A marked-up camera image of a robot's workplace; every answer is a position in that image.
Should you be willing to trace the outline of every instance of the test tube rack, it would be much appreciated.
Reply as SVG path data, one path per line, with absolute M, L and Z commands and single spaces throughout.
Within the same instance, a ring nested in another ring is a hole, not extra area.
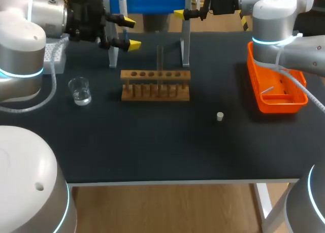
M 190 71 L 121 71 L 121 80 L 125 82 L 121 99 L 122 101 L 189 101 L 190 79 Z M 172 81 L 176 84 L 163 84 L 164 81 Z

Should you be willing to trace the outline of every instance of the white tube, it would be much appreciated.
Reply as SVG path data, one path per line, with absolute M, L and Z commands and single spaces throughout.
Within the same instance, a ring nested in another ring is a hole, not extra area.
M 273 69 L 276 72 L 281 73 L 282 75 L 288 77 L 290 80 L 292 80 L 295 85 L 297 87 L 299 87 L 315 104 L 317 107 L 320 108 L 320 110 L 323 111 L 323 113 L 325 113 L 325 106 L 310 92 L 308 91 L 307 88 L 305 88 L 300 81 L 298 81 L 296 78 L 294 78 L 292 75 L 290 75 L 289 72 L 284 71 L 282 68 L 282 66 L 279 65 L 279 59 L 280 59 L 280 55 L 284 49 L 285 45 L 282 45 L 281 48 L 279 49 L 277 55 L 276 55 L 276 59 L 275 59 L 275 68 Z
M 55 66 L 54 66 L 54 59 L 55 59 L 55 54 L 57 52 L 57 50 L 59 49 L 59 47 L 64 44 L 65 42 L 69 41 L 69 38 L 66 37 L 64 39 L 61 39 L 59 42 L 57 42 L 52 50 L 51 53 L 51 62 L 50 62 L 50 66 L 51 66 L 51 77 L 52 77 L 52 90 L 50 92 L 50 94 L 48 95 L 48 97 L 42 101 L 41 103 L 39 103 L 38 105 L 35 105 L 33 107 L 30 108 L 26 108 L 26 109 L 10 109 L 10 108 L 6 108 L 6 107 L 2 107 L 0 106 L 0 111 L 3 112 L 7 112 L 7 113 L 26 113 L 29 111 L 33 111 L 36 110 L 40 107 L 42 107 L 43 105 L 47 104 L 55 95 L 56 92 L 56 76 L 55 76 Z
M 281 73 L 282 75 L 288 77 L 290 80 L 292 80 L 316 105 L 325 113 L 325 106 L 310 92 L 307 88 L 305 88 L 296 78 L 294 78 L 292 75 L 290 75 L 288 72 L 279 69 L 275 70 L 276 72 Z

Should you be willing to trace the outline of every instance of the table top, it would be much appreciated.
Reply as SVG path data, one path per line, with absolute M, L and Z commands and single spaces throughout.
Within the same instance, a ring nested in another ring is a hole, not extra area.
M 251 33 L 192 33 L 191 100 L 180 103 L 121 102 L 120 70 L 154 70 L 158 44 L 165 70 L 181 69 L 179 34 L 131 38 L 142 48 L 120 52 L 117 69 L 109 69 L 107 51 L 96 44 L 69 43 L 53 100 L 26 114 L 0 113 L 0 124 L 40 135 L 68 183 L 291 179 L 322 157 L 325 119 L 312 102 L 296 115 L 258 110 L 246 67 Z M 77 76 L 90 82 L 86 107 L 77 107 L 68 89 Z M 321 79 L 305 77 L 325 103 Z M 44 99 L 50 83 L 44 77 L 41 93 L 28 104 Z M 222 122 L 215 121 L 217 112 L 224 113 Z

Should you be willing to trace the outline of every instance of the metal stand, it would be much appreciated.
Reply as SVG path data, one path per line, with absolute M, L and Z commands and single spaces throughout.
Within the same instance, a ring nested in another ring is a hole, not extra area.
M 293 187 L 294 183 L 290 183 L 286 191 L 283 193 L 279 201 L 272 208 L 271 200 L 266 183 L 254 184 L 255 194 L 257 197 L 258 209 L 262 220 L 262 232 L 273 233 L 286 219 L 285 205 L 286 197 Z M 292 232 L 291 227 L 288 225 L 289 232 Z
M 185 0 L 185 9 L 191 9 L 191 0 Z M 189 67 L 189 42 L 191 33 L 191 19 L 182 22 L 181 50 L 183 67 Z
M 109 13 L 110 12 L 110 0 L 103 0 L 103 2 L 104 2 L 104 7 L 106 9 L 106 12 Z M 110 38 L 118 39 L 116 25 L 112 22 L 106 23 L 105 33 L 106 33 L 106 36 L 109 36 Z M 117 57 L 118 57 L 118 48 L 111 47 L 108 50 L 108 56 L 109 56 L 109 60 L 110 60 L 110 67 L 116 68 Z

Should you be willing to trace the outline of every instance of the orange basket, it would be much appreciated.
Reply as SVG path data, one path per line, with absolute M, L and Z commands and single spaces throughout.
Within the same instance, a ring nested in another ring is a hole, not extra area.
M 259 110 L 263 113 L 296 113 L 307 104 L 306 94 L 289 78 L 255 64 L 253 42 L 248 43 L 247 66 Z M 306 87 L 302 72 L 291 70 L 289 73 Z

